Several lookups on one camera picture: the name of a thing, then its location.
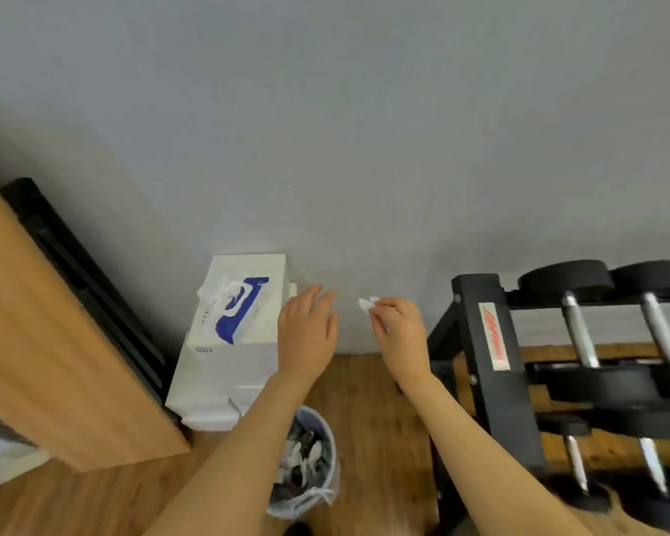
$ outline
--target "black dumbbell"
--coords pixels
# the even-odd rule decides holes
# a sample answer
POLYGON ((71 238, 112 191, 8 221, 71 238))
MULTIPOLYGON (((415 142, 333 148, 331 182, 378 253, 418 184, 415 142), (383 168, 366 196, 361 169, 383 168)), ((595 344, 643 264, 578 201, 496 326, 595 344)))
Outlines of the black dumbbell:
POLYGON ((628 515, 670 530, 670 483, 655 445, 656 439, 670 440, 670 406, 606 406, 581 414, 593 427, 638 439, 652 485, 626 483, 616 490, 628 515))
POLYGON ((614 287, 602 261, 584 259, 549 265, 519 278, 519 291, 529 301, 561 306, 573 348, 581 367, 552 367, 539 373, 554 400, 620 403, 659 402, 660 395, 643 367, 601 368, 579 303, 600 299, 614 287))
POLYGON ((552 490, 566 504, 589 512, 607 512, 610 510, 608 491, 597 483, 591 482, 586 474, 583 457, 578 448, 578 437, 590 436, 588 422, 576 415, 565 412, 536 414, 536 423, 541 432, 549 432, 563 437, 574 482, 569 478, 554 478, 550 482, 552 490))
POLYGON ((670 260, 645 261, 611 271, 615 297, 637 301, 660 356, 668 363, 651 367, 660 394, 670 399, 670 325, 658 297, 670 297, 670 260))

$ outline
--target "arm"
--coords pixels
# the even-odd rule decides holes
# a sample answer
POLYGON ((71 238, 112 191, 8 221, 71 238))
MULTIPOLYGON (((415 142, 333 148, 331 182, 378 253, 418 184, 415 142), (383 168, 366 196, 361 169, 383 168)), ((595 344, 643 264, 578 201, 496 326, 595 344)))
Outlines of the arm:
POLYGON ((427 332, 414 303, 381 299, 370 314, 387 367, 427 426, 479 531, 485 536, 590 536, 430 372, 427 332))
POLYGON ((333 291, 315 286, 278 317, 278 372, 144 536, 259 533, 293 416, 335 352, 333 291))

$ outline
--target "white label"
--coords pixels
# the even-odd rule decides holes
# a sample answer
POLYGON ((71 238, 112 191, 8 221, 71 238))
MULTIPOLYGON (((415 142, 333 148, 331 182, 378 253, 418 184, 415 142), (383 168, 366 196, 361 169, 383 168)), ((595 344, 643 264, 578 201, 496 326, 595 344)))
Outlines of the white label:
POLYGON ((511 370, 507 348, 501 338, 501 327, 497 316, 497 306, 494 303, 479 303, 482 313, 482 323, 486 334, 486 343, 489 344, 489 356, 494 370, 511 370))

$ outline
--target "black shoe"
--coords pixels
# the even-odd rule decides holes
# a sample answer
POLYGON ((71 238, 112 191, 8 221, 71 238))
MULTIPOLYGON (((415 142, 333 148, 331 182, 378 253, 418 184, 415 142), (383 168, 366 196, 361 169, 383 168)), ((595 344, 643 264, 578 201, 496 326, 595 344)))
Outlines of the black shoe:
POLYGON ((283 536, 313 536, 313 531, 310 530, 310 527, 307 523, 298 521, 297 523, 292 524, 286 528, 283 536))

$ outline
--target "floor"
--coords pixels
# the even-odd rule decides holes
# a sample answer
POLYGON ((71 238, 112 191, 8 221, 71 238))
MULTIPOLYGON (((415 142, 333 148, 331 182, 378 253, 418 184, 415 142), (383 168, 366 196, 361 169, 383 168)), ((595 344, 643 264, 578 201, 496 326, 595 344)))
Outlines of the floor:
MULTIPOLYGON (((602 350, 610 357, 653 353, 648 346, 602 350)), ((572 357, 568 349, 551 347, 523 355, 527 360, 572 357)), ((455 360, 460 395, 472 409, 462 363, 455 360)), ((532 388, 532 398, 536 409, 556 407, 538 388, 532 388)), ((338 500, 309 515, 316 536, 422 535, 436 524, 427 431, 378 355, 338 356, 306 404, 330 423, 341 460, 338 500)), ((86 474, 51 460, 0 487, 0 536, 141 536, 221 439, 220 433, 197 433, 189 454, 86 474)), ((561 440, 542 439, 553 466, 564 469, 561 440)), ((670 441, 659 447, 670 463, 670 441)), ((585 441, 582 450, 592 467, 642 463, 634 441, 604 432, 585 441)), ((596 535, 664 534, 627 517, 619 506, 605 516, 577 515, 596 535)), ((279 535, 285 526, 264 516, 261 534, 279 535)))

